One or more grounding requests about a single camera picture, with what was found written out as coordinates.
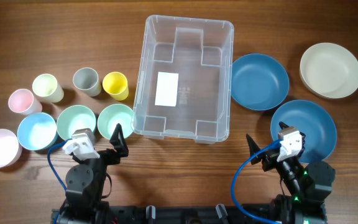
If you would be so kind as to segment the blue plate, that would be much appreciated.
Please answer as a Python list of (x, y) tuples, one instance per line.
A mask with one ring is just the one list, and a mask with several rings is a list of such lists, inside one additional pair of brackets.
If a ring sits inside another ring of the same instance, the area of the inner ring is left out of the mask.
[(265, 54), (247, 54), (232, 64), (233, 100), (244, 108), (265, 111), (277, 107), (290, 89), (283, 65)]
[(272, 116), (270, 133), (278, 139), (279, 122), (293, 126), (305, 134), (305, 150), (301, 163), (326, 159), (337, 144), (337, 129), (331, 115), (320, 105), (307, 100), (293, 100), (281, 105)]

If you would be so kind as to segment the beige plate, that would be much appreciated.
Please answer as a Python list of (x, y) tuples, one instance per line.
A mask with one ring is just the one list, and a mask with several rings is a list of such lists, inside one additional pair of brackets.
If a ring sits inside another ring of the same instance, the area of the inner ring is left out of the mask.
[(338, 44), (314, 44), (301, 56), (300, 78), (315, 95), (345, 98), (358, 89), (358, 60)]

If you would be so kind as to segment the pale pink bowl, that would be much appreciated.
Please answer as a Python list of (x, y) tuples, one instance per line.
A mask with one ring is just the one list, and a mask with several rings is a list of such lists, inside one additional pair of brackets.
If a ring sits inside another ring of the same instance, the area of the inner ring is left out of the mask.
[(0, 168), (15, 163), (22, 153), (17, 136), (8, 129), (0, 129)]

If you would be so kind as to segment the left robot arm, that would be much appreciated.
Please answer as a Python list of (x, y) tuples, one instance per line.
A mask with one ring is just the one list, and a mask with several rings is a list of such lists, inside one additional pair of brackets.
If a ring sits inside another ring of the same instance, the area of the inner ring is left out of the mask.
[(129, 155), (122, 126), (117, 124), (109, 140), (111, 149), (96, 151), (95, 137), (89, 128), (74, 132), (62, 146), (78, 164), (66, 174), (65, 197), (62, 206), (52, 212), (52, 223), (118, 223), (103, 195), (105, 180), (112, 181), (107, 167), (120, 163)]

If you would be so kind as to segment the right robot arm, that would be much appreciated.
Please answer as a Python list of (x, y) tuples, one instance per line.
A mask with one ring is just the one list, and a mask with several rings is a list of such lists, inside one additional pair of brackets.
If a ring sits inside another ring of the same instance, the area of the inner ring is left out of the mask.
[(300, 157), (305, 150), (306, 135), (282, 121), (279, 126), (278, 144), (265, 152), (250, 135), (246, 139), (250, 155), (255, 156), (251, 164), (260, 162), (265, 172), (275, 169), (290, 194), (278, 194), (268, 204), (243, 204), (243, 207), (273, 222), (327, 224), (324, 201), (332, 192), (336, 171), (324, 161), (302, 166)]

